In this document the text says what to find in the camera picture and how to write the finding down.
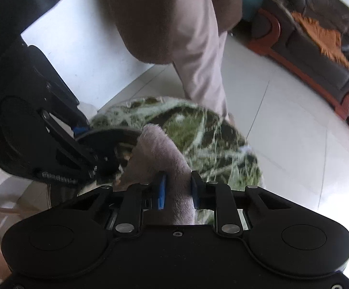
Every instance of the green marble tabletop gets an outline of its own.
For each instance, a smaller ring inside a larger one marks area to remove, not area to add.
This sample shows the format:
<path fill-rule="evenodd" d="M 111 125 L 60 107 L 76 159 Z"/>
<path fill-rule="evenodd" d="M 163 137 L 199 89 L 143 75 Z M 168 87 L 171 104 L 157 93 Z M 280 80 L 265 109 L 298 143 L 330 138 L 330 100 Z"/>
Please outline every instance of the green marble tabletop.
<path fill-rule="evenodd" d="M 204 181 L 227 183 L 243 191 L 247 185 L 262 186 L 256 155 L 243 135 L 216 113 L 190 101 L 146 97 L 113 105 L 92 120 L 94 129 L 127 126 L 142 130 L 158 124 L 173 140 L 189 167 Z M 197 223 L 210 222 L 210 212 L 199 212 Z"/>

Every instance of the orange cloth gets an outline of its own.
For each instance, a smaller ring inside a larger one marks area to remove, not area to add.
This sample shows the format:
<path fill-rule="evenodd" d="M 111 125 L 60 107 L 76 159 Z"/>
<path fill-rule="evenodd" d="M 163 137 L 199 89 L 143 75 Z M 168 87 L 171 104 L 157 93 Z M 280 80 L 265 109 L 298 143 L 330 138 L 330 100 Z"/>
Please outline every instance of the orange cloth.
<path fill-rule="evenodd" d="M 317 44 L 321 54 L 330 60 L 343 65 L 349 69 L 349 61 L 341 52 L 341 35 L 337 30 L 325 29 L 319 25 L 319 21 L 313 18 L 304 17 L 298 12 L 292 12 L 292 16 Z"/>

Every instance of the person's leg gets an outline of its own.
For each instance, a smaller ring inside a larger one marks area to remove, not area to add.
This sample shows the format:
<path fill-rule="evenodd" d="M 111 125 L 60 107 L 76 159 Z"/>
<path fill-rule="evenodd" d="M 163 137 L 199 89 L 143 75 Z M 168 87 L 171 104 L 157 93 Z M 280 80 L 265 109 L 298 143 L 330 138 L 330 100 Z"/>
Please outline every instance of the person's leg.
<path fill-rule="evenodd" d="M 229 119 L 221 60 L 226 34 L 219 38 L 212 0 L 176 0 L 173 64 L 185 96 Z"/>

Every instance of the brown tunic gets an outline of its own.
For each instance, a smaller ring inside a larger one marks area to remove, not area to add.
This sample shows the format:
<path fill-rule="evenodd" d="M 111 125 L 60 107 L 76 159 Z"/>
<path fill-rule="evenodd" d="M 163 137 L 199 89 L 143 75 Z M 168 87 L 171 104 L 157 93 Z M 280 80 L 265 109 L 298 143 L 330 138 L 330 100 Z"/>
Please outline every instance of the brown tunic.
<path fill-rule="evenodd" d="M 108 1 L 125 46 L 135 58 L 154 64 L 172 62 L 176 0 Z M 212 1 L 219 32 L 233 28 L 241 19 L 242 0 Z"/>

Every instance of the screw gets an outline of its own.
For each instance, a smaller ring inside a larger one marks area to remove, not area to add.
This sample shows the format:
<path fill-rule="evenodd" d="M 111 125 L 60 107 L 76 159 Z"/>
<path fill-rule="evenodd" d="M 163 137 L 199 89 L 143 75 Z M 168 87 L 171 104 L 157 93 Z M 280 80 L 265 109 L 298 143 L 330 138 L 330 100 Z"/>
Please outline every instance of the screw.
<path fill-rule="evenodd" d="M 115 230 L 120 232 L 120 233 L 128 233 L 128 232 L 132 232 L 134 230 L 134 226 L 132 224 L 128 224 L 128 223 L 122 223 L 122 224 L 118 224 L 115 227 Z"/>
<path fill-rule="evenodd" d="M 42 116 L 44 117 L 44 119 L 49 119 L 50 115 L 48 112 L 46 112 L 45 110 L 42 111 Z"/>
<path fill-rule="evenodd" d="M 221 227 L 221 230 L 225 233 L 237 233 L 240 231 L 240 227 L 235 224 L 226 224 Z"/>

